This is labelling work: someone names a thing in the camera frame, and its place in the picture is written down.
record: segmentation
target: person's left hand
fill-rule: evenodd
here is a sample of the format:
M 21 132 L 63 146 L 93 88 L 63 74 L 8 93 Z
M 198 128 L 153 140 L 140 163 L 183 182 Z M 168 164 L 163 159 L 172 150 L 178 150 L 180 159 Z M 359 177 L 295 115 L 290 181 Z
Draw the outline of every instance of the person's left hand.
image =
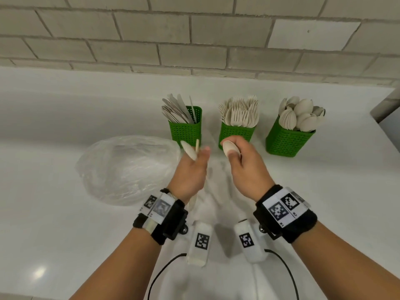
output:
M 185 204 L 204 187 L 210 153 L 210 148 L 205 147 L 197 154 L 196 161 L 193 161 L 185 153 L 177 165 L 175 174 L 168 185 L 168 189 L 171 194 Z

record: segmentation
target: plastic bag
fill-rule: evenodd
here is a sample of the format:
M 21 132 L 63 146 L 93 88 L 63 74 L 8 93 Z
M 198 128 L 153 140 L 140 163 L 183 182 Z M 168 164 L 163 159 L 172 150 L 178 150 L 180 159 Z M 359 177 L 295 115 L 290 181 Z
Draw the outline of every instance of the plastic bag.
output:
M 179 162 L 175 141 L 124 136 L 90 146 L 75 166 L 89 195 L 107 204 L 127 206 L 166 187 Z

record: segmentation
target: green basket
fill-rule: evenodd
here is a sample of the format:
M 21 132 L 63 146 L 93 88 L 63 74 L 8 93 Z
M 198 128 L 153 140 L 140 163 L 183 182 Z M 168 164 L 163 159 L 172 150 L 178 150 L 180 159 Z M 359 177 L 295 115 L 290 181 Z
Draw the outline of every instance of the green basket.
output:
M 256 127 L 248 128 L 248 127 L 242 127 L 242 126 L 229 126 L 226 125 L 224 122 L 221 122 L 221 132 L 220 132 L 220 138 L 218 141 L 218 147 L 222 149 L 221 146 L 221 141 L 225 139 L 226 137 L 232 136 L 232 135 L 238 135 L 242 136 L 247 140 L 247 142 L 250 141 L 251 136 L 253 135 L 254 130 Z
M 193 118 L 193 111 L 191 106 L 186 106 L 190 115 Z M 177 141 L 179 146 L 182 148 L 180 142 L 183 140 L 189 143 L 191 146 L 196 146 L 196 139 L 200 140 L 201 144 L 201 119 L 202 119 L 202 109 L 198 106 L 193 106 L 194 113 L 196 114 L 197 124 L 187 124 L 187 123 L 172 123 L 168 121 L 171 129 L 171 136 L 173 141 Z
M 278 121 L 279 116 L 265 139 L 265 149 L 272 155 L 294 157 L 315 131 L 286 130 Z

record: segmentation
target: forearm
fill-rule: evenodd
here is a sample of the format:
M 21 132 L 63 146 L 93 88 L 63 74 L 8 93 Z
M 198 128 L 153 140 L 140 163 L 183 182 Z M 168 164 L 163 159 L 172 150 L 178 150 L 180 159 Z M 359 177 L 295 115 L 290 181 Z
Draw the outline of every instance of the forearm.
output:
M 320 222 L 293 248 L 331 300 L 400 299 L 400 280 Z
M 161 246 L 133 228 L 70 300 L 143 300 Z

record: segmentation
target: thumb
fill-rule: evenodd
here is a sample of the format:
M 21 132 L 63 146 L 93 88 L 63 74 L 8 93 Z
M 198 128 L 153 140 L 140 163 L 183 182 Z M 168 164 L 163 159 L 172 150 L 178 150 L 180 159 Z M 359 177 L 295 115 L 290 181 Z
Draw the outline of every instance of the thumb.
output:
M 207 167 L 208 159 L 210 158 L 211 150 L 208 146 L 199 151 L 196 164 L 201 167 Z
M 228 152 L 228 159 L 230 163 L 230 167 L 232 169 L 232 174 L 234 171 L 237 171 L 242 168 L 242 162 L 240 161 L 240 155 L 234 151 L 231 150 Z

